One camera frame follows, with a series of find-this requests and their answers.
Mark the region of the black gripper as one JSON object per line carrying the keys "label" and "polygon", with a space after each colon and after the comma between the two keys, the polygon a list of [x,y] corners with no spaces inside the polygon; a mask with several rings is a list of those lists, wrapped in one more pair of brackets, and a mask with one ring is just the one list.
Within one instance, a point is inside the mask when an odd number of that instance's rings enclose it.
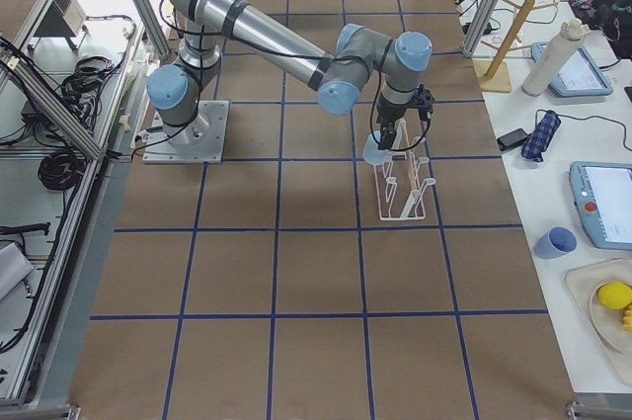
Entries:
{"label": "black gripper", "polygon": [[379,125],[380,131],[380,139],[378,142],[379,150],[392,149],[396,138],[396,122],[404,117],[408,109],[418,109],[419,106],[420,98],[418,96],[413,96],[404,104],[395,104],[383,93],[379,94],[376,107],[376,123]]}

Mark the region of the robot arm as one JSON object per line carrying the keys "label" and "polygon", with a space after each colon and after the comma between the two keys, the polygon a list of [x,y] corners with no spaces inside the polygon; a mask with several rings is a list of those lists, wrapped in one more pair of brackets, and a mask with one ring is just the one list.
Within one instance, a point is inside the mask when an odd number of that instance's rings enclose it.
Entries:
{"label": "robot arm", "polygon": [[246,0],[169,1],[204,26],[208,37],[221,35],[244,44],[316,91],[319,105],[330,114],[349,113],[372,72],[378,72],[385,79],[376,97],[379,130],[369,135],[380,150],[393,149],[397,123],[408,110],[416,110],[423,121],[432,115],[434,98],[421,82],[432,43],[421,33],[391,38],[348,24],[330,54]]}

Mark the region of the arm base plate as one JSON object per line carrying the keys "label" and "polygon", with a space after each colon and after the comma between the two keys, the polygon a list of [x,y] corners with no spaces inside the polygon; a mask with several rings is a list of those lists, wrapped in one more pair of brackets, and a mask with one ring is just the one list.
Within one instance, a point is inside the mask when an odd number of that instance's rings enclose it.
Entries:
{"label": "arm base plate", "polygon": [[145,164],[218,164],[222,161],[226,125],[230,103],[221,101],[200,101],[197,118],[182,132],[166,140],[175,128],[166,127],[154,112],[153,124],[160,129],[151,132],[143,150]]}

